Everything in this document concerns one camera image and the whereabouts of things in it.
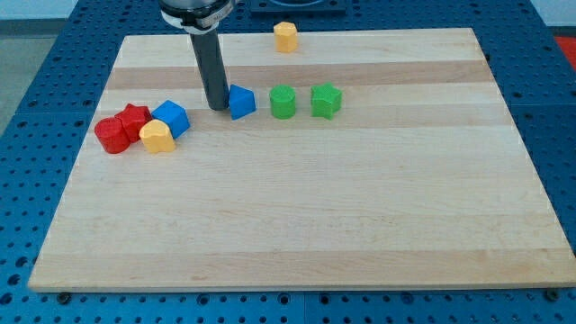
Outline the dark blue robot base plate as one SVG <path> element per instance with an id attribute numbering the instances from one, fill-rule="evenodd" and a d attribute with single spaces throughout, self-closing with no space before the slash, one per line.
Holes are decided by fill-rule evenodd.
<path id="1" fill-rule="evenodd" d="M 248 0 L 252 14 L 344 14 L 348 0 Z"/>

